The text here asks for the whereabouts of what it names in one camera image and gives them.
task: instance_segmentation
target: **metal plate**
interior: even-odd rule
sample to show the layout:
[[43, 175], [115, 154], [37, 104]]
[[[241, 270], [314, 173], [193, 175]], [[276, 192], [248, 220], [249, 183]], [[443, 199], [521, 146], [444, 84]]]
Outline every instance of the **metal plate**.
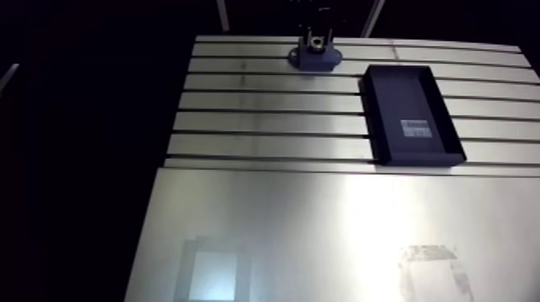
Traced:
[[[532, 69], [512, 67], [490, 67], [464, 64], [398, 62], [398, 61], [343, 61], [330, 73], [336, 76], [361, 76], [371, 64], [383, 65], [427, 65], [436, 78], [465, 80], [495, 80], [518, 83], [540, 83]], [[226, 73], [285, 73], [309, 74], [301, 72], [283, 59], [216, 59], [196, 58], [190, 61], [190, 72]]]
[[[540, 104], [505, 100], [445, 98], [452, 116], [540, 120]], [[252, 92], [184, 92], [182, 110], [363, 113], [358, 96]]]
[[[200, 35], [197, 42], [240, 42], [240, 43], [297, 43], [298, 37], [259, 37], [259, 36], [223, 36], [223, 35]], [[415, 47], [446, 47], [464, 48], [486, 51], [520, 52], [519, 47], [497, 44], [464, 43], [449, 41], [407, 40], [407, 39], [358, 39], [358, 38], [335, 38], [334, 43], [353, 45], [395, 45]]]
[[383, 167], [367, 162], [249, 161], [210, 158], [167, 158], [165, 167], [179, 169], [225, 169], [279, 171], [286, 173], [361, 173], [469, 177], [538, 178], [540, 168], [495, 165], [459, 165], [452, 168]]
[[[523, 55], [508, 52], [350, 45], [340, 45], [336, 48], [342, 52], [343, 59], [395, 59], [515, 67], [530, 66]], [[291, 45], [289, 44], [197, 43], [194, 45], [192, 54], [193, 56], [284, 58], [290, 50]]]
[[[245, 246], [252, 302], [400, 302], [433, 280], [462, 301], [529, 301], [539, 194], [530, 178], [160, 169], [125, 300], [173, 301], [184, 243], [211, 238]], [[404, 257], [416, 249], [453, 258]]]
[[[500, 139], [540, 141], [540, 123], [505, 120], [454, 119], [462, 139]], [[179, 112], [175, 130], [304, 133], [321, 135], [367, 135], [366, 121], [361, 116], [269, 113]]]
[[[444, 96], [540, 101], [540, 86], [437, 80]], [[187, 90], [359, 93], [353, 77], [313, 75], [188, 75]]]
[[[479, 164], [538, 165], [540, 145], [463, 141], [467, 162]], [[169, 154], [183, 156], [253, 157], [318, 161], [370, 161], [367, 139], [336, 137], [258, 137], [235, 135], [174, 134]]]

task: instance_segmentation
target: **label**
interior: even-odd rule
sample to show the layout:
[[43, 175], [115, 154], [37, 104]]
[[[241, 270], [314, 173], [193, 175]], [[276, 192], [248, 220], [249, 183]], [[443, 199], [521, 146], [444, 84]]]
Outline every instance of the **label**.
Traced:
[[401, 120], [405, 137], [432, 137], [427, 120]]

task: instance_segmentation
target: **metal table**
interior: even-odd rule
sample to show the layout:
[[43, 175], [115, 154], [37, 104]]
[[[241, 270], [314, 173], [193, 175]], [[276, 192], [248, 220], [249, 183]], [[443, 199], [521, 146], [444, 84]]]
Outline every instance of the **metal table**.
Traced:
[[[198, 37], [126, 301], [530, 301], [540, 278], [540, 79], [518, 47]], [[468, 162], [373, 165], [358, 78], [431, 66]]]

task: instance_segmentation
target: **dark background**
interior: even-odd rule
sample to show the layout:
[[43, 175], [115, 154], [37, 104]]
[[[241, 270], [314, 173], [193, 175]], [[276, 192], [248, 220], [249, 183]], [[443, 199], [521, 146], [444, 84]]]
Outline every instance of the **dark background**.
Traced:
[[[294, 2], [227, 5], [232, 34], [299, 33]], [[371, 1], [331, 5], [336, 35], [358, 36]], [[524, 0], [387, 0], [372, 36], [518, 45], [538, 68], [539, 13]], [[123, 300], [193, 38], [219, 32], [211, 0], [0, 2], [0, 67], [22, 64], [0, 99], [14, 284], [0, 299]]]

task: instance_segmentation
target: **black box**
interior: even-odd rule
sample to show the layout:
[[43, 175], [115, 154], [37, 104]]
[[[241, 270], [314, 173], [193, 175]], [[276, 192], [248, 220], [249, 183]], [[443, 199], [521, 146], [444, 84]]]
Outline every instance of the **black box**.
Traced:
[[379, 164], [453, 166], [466, 161], [429, 67], [370, 65], [360, 87]]

